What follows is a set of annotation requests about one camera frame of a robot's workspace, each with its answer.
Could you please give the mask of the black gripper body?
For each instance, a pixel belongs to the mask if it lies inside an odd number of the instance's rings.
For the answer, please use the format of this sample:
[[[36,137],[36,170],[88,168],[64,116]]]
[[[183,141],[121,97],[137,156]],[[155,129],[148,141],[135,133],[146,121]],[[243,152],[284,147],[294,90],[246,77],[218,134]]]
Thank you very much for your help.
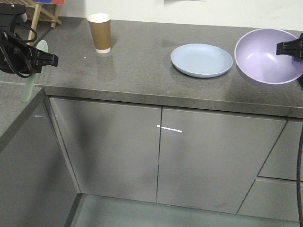
[[[41,73],[42,67],[37,65],[36,50],[27,44],[27,40],[1,30],[0,70],[6,73]]]

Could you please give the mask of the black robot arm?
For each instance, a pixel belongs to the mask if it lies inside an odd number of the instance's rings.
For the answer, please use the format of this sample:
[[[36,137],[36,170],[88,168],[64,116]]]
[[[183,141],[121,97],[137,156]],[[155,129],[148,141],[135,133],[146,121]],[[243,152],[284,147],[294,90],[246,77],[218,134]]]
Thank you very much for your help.
[[[59,58],[55,54],[28,45],[37,39],[37,32],[21,24],[19,19],[27,19],[24,5],[12,3],[0,5],[0,70],[28,78],[32,74],[41,73],[43,66],[58,66]],[[16,25],[32,31],[34,38],[22,39],[15,33]]]

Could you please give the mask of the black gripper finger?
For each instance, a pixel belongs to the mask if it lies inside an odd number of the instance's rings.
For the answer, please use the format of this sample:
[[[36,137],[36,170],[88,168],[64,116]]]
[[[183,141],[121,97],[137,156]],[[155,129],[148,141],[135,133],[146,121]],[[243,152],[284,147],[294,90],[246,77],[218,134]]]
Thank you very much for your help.
[[[47,53],[45,51],[37,49],[36,60],[42,62],[58,62],[59,58],[55,54]]]
[[[276,45],[276,55],[303,56],[303,34],[296,40],[281,42]]]
[[[303,58],[293,57],[295,62],[303,62]]]
[[[43,61],[43,60],[38,60],[37,61],[37,65],[39,67],[43,67],[43,66],[54,66],[54,67],[57,67],[58,66],[58,61]]]

